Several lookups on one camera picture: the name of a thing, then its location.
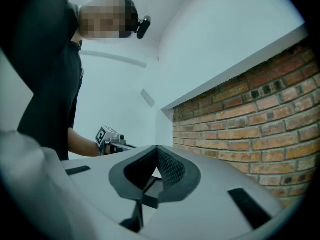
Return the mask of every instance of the black headset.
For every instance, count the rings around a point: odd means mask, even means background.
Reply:
[[[137,27],[136,31],[134,32],[134,33],[136,33],[136,36],[138,37],[138,39],[144,38],[150,25],[151,25],[151,17],[150,16],[145,16],[143,20],[139,20],[138,27]]]

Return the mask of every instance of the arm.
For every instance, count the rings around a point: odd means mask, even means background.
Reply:
[[[98,157],[99,147],[98,145],[77,134],[74,129],[68,129],[68,150],[84,157]]]

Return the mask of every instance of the black mesh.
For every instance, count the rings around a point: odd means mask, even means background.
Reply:
[[[143,190],[157,167],[157,149],[152,150],[124,169],[125,177]]]
[[[158,169],[162,176],[164,190],[169,189],[179,183],[186,174],[185,166],[172,158],[170,155],[159,150],[158,153]]]

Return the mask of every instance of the man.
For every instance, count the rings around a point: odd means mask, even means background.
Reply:
[[[81,7],[69,0],[30,0],[18,20],[14,42],[4,49],[33,92],[18,131],[54,149],[60,160],[69,159],[68,151],[98,156],[97,144],[73,130],[84,74],[82,40],[127,38],[138,22],[131,0],[91,0]]]

